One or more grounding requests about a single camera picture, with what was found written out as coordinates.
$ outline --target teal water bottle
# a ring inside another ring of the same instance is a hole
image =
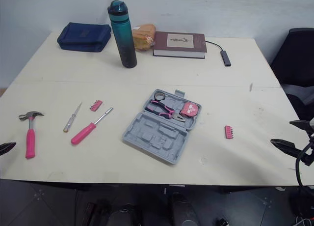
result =
[[[133,68],[137,64],[128,8],[123,1],[114,0],[108,7],[111,27],[122,64]]]

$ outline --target pink hammer handle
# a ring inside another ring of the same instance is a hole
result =
[[[94,123],[90,123],[87,127],[83,128],[78,134],[76,134],[74,138],[71,139],[71,143],[74,145],[79,144],[95,128],[96,125]]]
[[[35,131],[29,129],[26,135],[26,159],[35,157]]]

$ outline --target hammer head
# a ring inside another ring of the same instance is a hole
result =
[[[38,115],[43,115],[43,114],[40,112],[27,112],[26,114],[19,115],[19,119],[20,120],[27,120],[31,117],[35,118]]]

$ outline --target cable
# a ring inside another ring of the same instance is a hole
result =
[[[297,216],[297,217],[295,218],[295,223],[298,223],[298,218],[299,218],[299,216]]]
[[[304,156],[304,154],[312,147],[314,143],[310,142],[298,155],[295,161],[295,173],[296,173],[296,179],[298,180],[298,184],[300,185],[301,189],[304,190],[307,194],[314,197],[314,192],[310,190],[308,187],[304,186],[301,177],[300,177],[300,160]]]
[[[297,222],[297,219],[298,217],[296,217],[295,221],[297,222],[296,224],[292,225],[292,226],[297,226],[299,225],[300,223],[303,223],[303,226],[305,226],[304,222],[307,220],[308,222],[310,222],[310,226],[312,226],[312,221],[310,219],[303,219],[302,217],[301,218],[301,221]]]
[[[219,47],[219,48],[220,48],[220,50],[222,50],[222,51],[223,51],[223,49],[222,49],[222,47],[221,47],[220,45],[218,45],[218,44],[216,44],[216,43],[213,43],[213,42],[210,42],[210,41],[205,41],[205,42],[207,42],[207,43],[211,43],[211,44],[213,44],[213,45],[216,45],[217,47]]]

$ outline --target blue pouch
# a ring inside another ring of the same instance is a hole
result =
[[[109,25],[70,22],[57,39],[60,48],[81,52],[101,52],[111,37]]]

